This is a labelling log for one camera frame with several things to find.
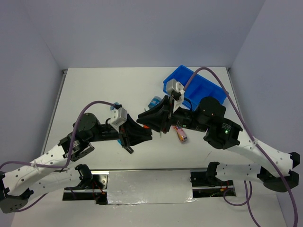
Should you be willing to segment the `blue cap black highlighter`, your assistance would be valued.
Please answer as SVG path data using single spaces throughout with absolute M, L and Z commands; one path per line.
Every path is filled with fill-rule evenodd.
M 122 146 L 122 148 L 124 148 L 129 154 L 132 154 L 134 152 L 134 150 L 124 141 L 122 140 L 118 140 L 118 143 Z

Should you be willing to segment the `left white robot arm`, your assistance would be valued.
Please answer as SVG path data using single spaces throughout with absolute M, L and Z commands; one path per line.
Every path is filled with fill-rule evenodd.
M 119 127 L 109 123 L 101 124 L 92 113 L 86 113 L 77 125 L 77 132 L 71 151 L 73 164 L 94 150 L 92 142 L 120 140 L 128 153 L 132 147 L 152 140 L 151 129 L 137 124 L 130 116 Z M 14 171 L 0 174 L 0 209 L 3 213 L 24 210 L 28 201 L 61 188 L 86 189 L 95 183 L 93 174 L 85 164 L 66 166 L 71 134 L 60 140 L 51 150 Z

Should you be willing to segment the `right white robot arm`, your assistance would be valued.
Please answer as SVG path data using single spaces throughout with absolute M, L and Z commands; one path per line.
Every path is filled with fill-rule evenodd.
M 167 133 L 172 126 L 204 132 L 211 147 L 237 153 L 252 163 L 230 165 L 210 162 L 205 179 L 210 185 L 229 180 L 260 182 L 272 191 L 286 192 L 299 184 L 299 174 L 293 171 L 300 163 L 296 152 L 284 153 L 252 140 L 237 123 L 224 117 L 226 108 L 213 97 L 201 99 L 195 110 L 173 109 L 174 99 L 165 96 L 152 109 L 138 115 L 137 122 L 156 132 Z

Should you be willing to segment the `right blue jar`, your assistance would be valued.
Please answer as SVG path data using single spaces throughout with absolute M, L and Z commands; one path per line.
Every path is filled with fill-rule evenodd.
M 161 102 L 161 100 L 162 100 L 161 97 L 159 97 L 159 96 L 154 96 L 154 97 L 152 98 L 152 100 L 149 102 L 148 108 L 149 108 L 149 109 L 154 108 L 156 105 L 158 105 L 158 104 Z

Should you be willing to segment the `blue jar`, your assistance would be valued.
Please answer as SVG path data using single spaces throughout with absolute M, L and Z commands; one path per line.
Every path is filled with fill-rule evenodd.
M 115 102 L 113 103 L 113 105 L 110 107 L 110 111 L 113 111 L 113 110 L 118 110 L 119 108 L 121 108 L 122 105 L 119 104 L 118 102 Z
M 161 97 L 159 97 L 159 96 L 154 96 L 154 97 L 152 98 L 152 100 L 149 102 L 148 108 L 149 108 L 149 109 L 154 108 L 156 105 L 158 105 L 158 104 L 161 102 L 161 100 L 162 100 Z

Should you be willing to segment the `pink cap glue tube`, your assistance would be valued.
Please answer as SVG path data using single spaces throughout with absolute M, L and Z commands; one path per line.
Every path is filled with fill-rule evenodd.
M 185 131 L 181 127 L 174 126 L 174 130 L 175 130 L 175 132 L 177 134 L 177 137 L 178 137 L 178 139 L 181 143 L 187 142 L 187 140 L 188 140 L 187 134 L 185 133 Z

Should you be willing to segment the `left blue jar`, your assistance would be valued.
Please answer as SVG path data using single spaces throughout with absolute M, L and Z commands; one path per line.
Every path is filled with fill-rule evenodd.
M 110 111 L 113 111 L 113 110 L 118 110 L 119 108 L 121 108 L 122 105 L 119 104 L 118 102 L 115 102 L 113 103 L 113 105 L 110 107 Z

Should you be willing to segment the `blue compartment tray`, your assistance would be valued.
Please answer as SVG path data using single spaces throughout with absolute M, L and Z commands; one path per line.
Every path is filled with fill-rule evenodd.
M 163 81 L 163 92 L 168 94 L 166 92 L 166 85 L 172 79 L 175 79 L 185 86 L 193 73 L 194 72 L 189 68 L 183 65 L 179 66 Z M 192 106 L 193 110 L 196 110 L 201 99 L 208 96 L 217 99 L 221 105 L 227 98 L 226 93 L 221 87 L 200 75 L 196 75 L 184 94 L 184 97 L 187 98 L 191 104 L 188 101 L 184 101 L 183 105 L 187 108 Z

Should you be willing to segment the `silver foil plate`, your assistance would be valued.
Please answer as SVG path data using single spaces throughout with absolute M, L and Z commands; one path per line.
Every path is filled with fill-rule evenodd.
M 153 170 L 110 172 L 107 201 L 111 205 L 193 202 L 190 171 Z

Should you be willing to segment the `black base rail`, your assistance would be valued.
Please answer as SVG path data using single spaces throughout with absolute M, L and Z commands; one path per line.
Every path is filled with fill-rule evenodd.
M 93 174 L 93 181 L 90 186 L 82 189 L 79 186 L 65 188 L 63 191 L 63 201 L 93 201 L 98 205 L 108 205 L 107 186 L 108 174 Z M 235 197 L 236 192 L 232 180 L 226 182 L 210 183 L 206 179 L 205 171 L 191 171 L 189 181 L 192 185 L 193 198 L 211 197 Z

